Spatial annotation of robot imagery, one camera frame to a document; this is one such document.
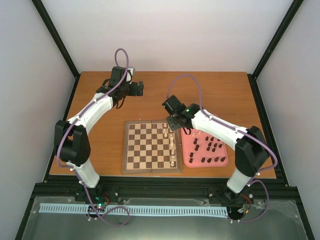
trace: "pink tray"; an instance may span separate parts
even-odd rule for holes
[[[216,137],[213,137],[205,132],[201,132],[196,129],[192,129],[191,134],[187,135],[185,134],[185,131],[181,129],[181,138],[183,161],[187,167],[223,167],[228,164],[229,160],[226,145]],[[199,145],[198,151],[195,150],[196,145]]]

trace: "wooden chessboard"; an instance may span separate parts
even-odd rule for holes
[[[127,121],[122,173],[181,172],[179,134],[166,120]]]

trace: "chess square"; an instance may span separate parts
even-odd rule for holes
[[[152,162],[152,169],[157,169],[157,168],[158,168],[158,163]]]
[[[147,165],[146,162],[140,162],[139,168],[140,168],[140,169],[146,169],[146,168],[147,168],[146,165]]]
[[[133,163],[133,162],[128,162],[128,163],[126,164],[126,169],[128,169],[128,170],[134,169],[134,163]]]
[[[169,161],[165,161],[163,163],[163,167],[166,168],[166,169],[170,168],[170,162]]]
[[[163,169],[165,166],[164,162],[158,162],[158,169]]]
[[[139,156],[134,156],[133,157],[133,162],[134,163],[139,163],[140,162],[140,157]]]
[[[133,156],[129,156],[127,162],[128,163],[133,163],[134,162],[134,157]]]
[[[152,168],[152,162],[146,162],[145,163],[145,168],[146,169],[151,169]]]
[[[140,163],[139,162],[134,162],[133,163],[133,169],[139,169]]]

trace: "white enclosure wall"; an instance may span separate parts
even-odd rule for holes
[[[320,1],[301,5],[258,78],[289,183],[320,239]]]
[[[252,73],[291,3],[43,0],[79,71],[109,71],[124,48],[137,71]]]
[[[0,79],[0,239],[12,240],[74,82],[31,1],[0,3]]]

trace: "white robotic arm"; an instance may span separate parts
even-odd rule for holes
[[[263,134],[257,127],[247,129],[234,125],[205,109],[201,110],[194,103],[186,107],[174,95],[162,106],[170,114],[167,121],[172,130],[197,129],[222,140],[235,150],[236,169],[227,182],[227,187],[235,194],[242,191],[269,157],[265,149],[244,135],[249,134],[265,143]]]
[[[120,100],[124,101],[126,96],[142,96],[143,83],[132,82],[134,68],[129,68],[130,76],[126,77],[126,81],[121,83],[109,95],[102,97],[112,87],[119,82],[123,76],[123,67],[114,67],[111,73],[111,79],[104,81],[103,85],[96,91],[92,100],[75,116],[67,121],[58,121],[55,125],[54,134],[54,152],[57,155],[59,144],[72,123],[71,129],[73,139],[67,138],[60,152],[60,158],[71,170],[76,170],[82,181],[88,188],[95,188],[99,182],[99,175],[94,170],[90,159],[90,144],[88,134],[97,121],[109,110],[111,110]]]

